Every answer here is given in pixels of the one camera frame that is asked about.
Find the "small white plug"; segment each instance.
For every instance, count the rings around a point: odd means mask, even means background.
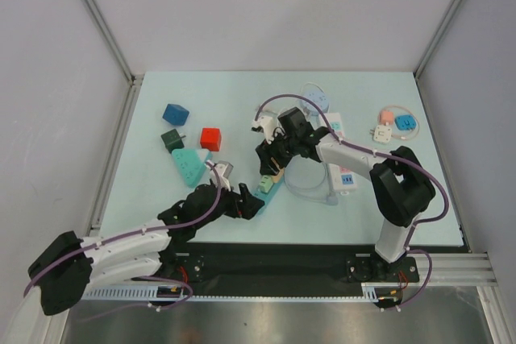
[[[378,125],[374,128],[372,139],[377,143],[388,144],[393,137],[393,128],[386,125]]]

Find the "steel floor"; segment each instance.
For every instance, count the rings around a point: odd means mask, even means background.
[[[493,342],[475,288],[428,288],[401,313],[371,304],[189,302],[163,313],[133,308],[78,321],[120,305],[82,301],[61,344]]]

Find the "robotic arm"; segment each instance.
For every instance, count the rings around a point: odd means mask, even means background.
[[[325,126],[314,129],[298,108],[278,117],[282,131],[271,131],[275,123],[268,119],[260,117],[252,126],[253,131],[265,134],[265,141],[256,148],[260,173],[277,175],[294,156],[300,155],[318,163],[337,164],[370,180],[385,218],[376,253],[386,263],[401,259],[406,253],[410,227],[435,196],[430,180],[406,164],[342,145]],[[408,147],[399,147],[391,154],[421,165]]]
[[[199,185],[185,200],[122,236],[78,238],[69,231],[57,237],[29,267],[31,279],[71,252],[98,246],[66,259],[37,280],[44,314],[65,311],[92,288],[141,276],[169,278],[178,269],[174,250],[178,243],[189,241],[198,229],[222,215],[252,219],[264,202],[251,195],[245,184],[239,184],[240,193],[233,191],[228,180],[232,168],[227,162],[214,165],[217,176],[212,170],[209,184]],[[199,221],[215,203],[219,189],[218,204]]]

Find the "power outlet socket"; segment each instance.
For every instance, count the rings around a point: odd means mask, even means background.
[[[186,185],[194,189],[204,175],[205,162],[211,158],[211,152],[206,149],[174,149],[172,158]]]

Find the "wire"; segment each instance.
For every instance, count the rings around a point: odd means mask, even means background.
[[[278,98],[285,98],[285,97],[298,98],[298,99],[301,99],[301,100],[306,101],[309,104],[311,104],[318,111],[318,113],[321,115],[322,120],[324,121],[324,123],[326,124],[328,130],[330,131],[330,134],[339,143],[343,144],[344,146],[350,147],[352,149],[356,149],[357,151],[362,151],[363,153],[367,153],[368,155],[373,155],[375,157],[380,156],[380,157],[383,157],[385,159],[391,159],[391,160],[396,161],[398,163],[406,164],[409,167],[412,167],[413,169],[415,169],[416,171],[421,172],[424,176],[426,176],[428,179],[430,179],[430,181],[435,185],[435,187],[437,187],[437,189],[439,190],[439,192],[443,196],[443,201],[444,201],[443,212],[440,215],[438,215],[436,217],[433,217],[433,218],[418,219],[417,221],[414,221],[414,223],[412,223],[412,226],[410,227],[410,231],[409,231],[409,233],[407,235],[407,238],[405,240],[405,243],[403,245],[404,248],[407,248],[409,246],[410,239],[412,238],[412,235],[414,235],[414,231],[415,231],[415,228],[417,227],[417,225],[420,225],[422,223],[437,222],[437,221],[443,219],[446,216],[448,210],[450,209],[450,200],[448,199],[448,195],[446,194],[446,190],[444,189],[443,185],[440,184],[439,181],[431,173],[429,173],[425,168],[421,167],[420,165],[418,165],[418,164],[416,164],[416,163],[414,163],[414,162],[412,162],[410,160],[403,159],[402,157],[395,156],[395,155],[390,155],[389,153],[378,152],[378,151],[373,150],[373,149],[369,149],[369,148],[366,148],[366,147],[362,147],[360,145],[349,143],[345,139],[340,139],[339,136],[333,130],[333,128],[331,128],[330,122],[328,121],[328,119],[326,118],[324,113],[310,99],[308,99],[306,97],[303,97],[303,96],[299,96],[297,94],[290,94],[290,93],[278,94],[277,96],[270,97],[269,99],[265,100],[260,105],[260,108],[256,112],[255,120],[258,119],[258,117],[260,115],[260,112],[261,112],[261,110],[263,109],[264,106],[269,104],[271,101],[277,100]]]
[[[405,290],[408,288],[409,286],[409,279],[406,278],[406,275],[405,273],[403,272],[403,270],[399,271],[399,273],[397,274],[397,277],[399,278],[400,280],[400,290]]]
[[[323,164],[324,176],[322,177],[322,180],[314,187],[299,187],[295,184],[292,184],[289,181],[289,174],[287,173],[287,171],[292,169],[292,165],[293,165],[293,160],[285,168],[285,173],[284,173],[285,187],[290,191],[290,193],[292,193],[295,197],[299,197],[300,199],[304,199],[306,201],[312,201],[315,203],[327,203],[327,198],[331,195],[331,192],[329,192],[325,197],[311,197],[310,195],[306,195],[303,193],[303,192],[309,192],[309,191],[314,191],[316,189],[319,189],[327,181],[327,177],[328,177],[327,165]]]
[[[398,307],[404,306],[404,305],[408,305],[409,303],[413,302],[414,300],[416,300],[417,298],[419,298],[421,296],[422,292],[427,288],[427,285],[430,282],[430,277],[432,275],[432,270],[434,268],[434,264],[432,262],[432,257],[426,251],[420,250],[420,249],[414,249],[414,250],[409,250],[408,254],[423,254],[423,255],[425,255],[427,257],[427,259],[428,259],[428,273],[427,273],[427,277],[423,281],[423,283],[422,283],[421,287],[418,289],[418,291],[416,293],[414,293],[414,295],[411,298],[409,298],[408,300],[402,302]]]
[[[222,183],[220,180],[220,176],[218,175],[218,172],[215,168],[215,164],[212,163],[210,160],[208,160],[208,161],[206,161],[206,165],[215,174],[215,179],[217,180],[217,195],[216,195],[215,200],[214,200],[213,204],[211,205],[211,207],[199,218],[196,218],[196,219],[186,222],[186,223],[179,223],[177,225],[149,227],[146,231],[141,230],[141,229],[129,231],[124,234],[115,235],[115,236],[107,238],[105,240],[101,240],[101,241],[99,241],[101,243],[101,245],[98,245],[97,243],[92,243],[86,247],[82,247],[80,249],[72,251],[66,255],[63,255],[61,258],[55,260],[54,262],[49,264],[45,269],[43,269],[37,275],[35,275],[34,278],[25,287],[23,296],[25,297],[29,293],[31,288],[34,287],[35,284],[37,284],[37,282],[39,280],[41,280],[45,275],[47,275],[47,273],[49,273],[52,269],[54,269],[55,267],[61,265],[63,262],[65,262],[79,254],[85,253],[85,252],[93,250],[95,248],[99,248],[100,246],[109,245],[109,244],[111,244],[113,242],[117,242],[121,239],[130,238],[130,237],[134,237],[135,235],[144,234],[144,232],[181,229],[183,227],[189,227],[189,226],[195,225],[196,223],[202,222],[204,219],[208,218],[210,216],[210,214],[215,210],[215,207],[217,207],[217,205],[218,205],[218,201],[220,200],[220,195],[222,193]]]
[[[414,113],[412,113],[410,110],[408,110],[404,106],[400,106],[400,105],[387,105],[387,106],[384,106],[383,108],[381,108],[381,110],[387,110],[387,109],[392,109],[392,108],[404,110],[406,113],[408,113],[412,117],[414,117],[414,120],[416,120],[416,129],[413,129],[412,131],[410,131],[409,136],[392,134],[392,137],[394,137],[395,139],[404,140],[404,141],[415,139],[416,136],[419,135],[419,128],[421,127],[421,125],[419,124],[418,117]],[[378,113],[378,123],[380,123],[381,110],[380,110],[380,113]]]
[[[283,128],[281,126],[277,126],[274,128],[274,131],[273,131],[273,137],[276,137],[277,134],[276,134],[276,131],[282,131],[283,132],[283,135],[285,135],[285,131],[283,131]]]
[[[319,86],[319,85],[317,85],[316,83],[314,83],[314,82],[306,82],[306,83],[301,87],[301,92],[300,92],[301,94],[303,94],[303,93],[305,92],[305,89],[306,89],[306,87],[307,87],[308,85],[315,86],[315,87],[316,87],[317,89],[319,89],[322,93],[325,93],[325,94],[326,94],[326,92],[324,91],[324,89],[323,89],[321,86]]]
[[[115,308],[115,309],[112,309],[112,310],[108,310],[107,312],[96,314],[96,315],[91,316],[91,317],[82,318],[82,319],[79,320],[79,322],[80,323],[85,323],[85,322],[97,320],[97,319],[99,319],[101,317],[109,316],[110,314],[117,313],[117,312],[120,312],[121,310],[129,309],[129,308],[138,308],[138,307],[143,308],[143,307],[145,307],[145,308],[154,309],[156,312],[160,312],[162,310],[169,310],[169,309],[172,309],[172,308],[176,308],[178,305],[181,305],[181,304],[185,303],[188,299],[190,299],[194,295],[194,290],[192,289],[192,287],[189,286],[184,281],[177,281],[177,280],[171,280],[169,278],[154,277],[154,276],[144,276],[144,277],[140,277],[140,279],[141,280],[149,280],[149,281],[153,281],[153,282],[154,281],[169,282],[171,284],[180,285],[182,288],[187,288],[188,289],[188,296],[185,296],[185,297],[183,297],[180,300],[174,301],[173,304],[166,305],[166,306],[154,306],[150,302],[148,302],[148,303],[134,302],[134,303],[127,304],[127,305],[122,305],[122,306],[120,306],[118,308]]]
[[[179,271],[183,275],[183,282],[188,283],[188,274],[186,273],[186,270],[184,267],[180,266]]]

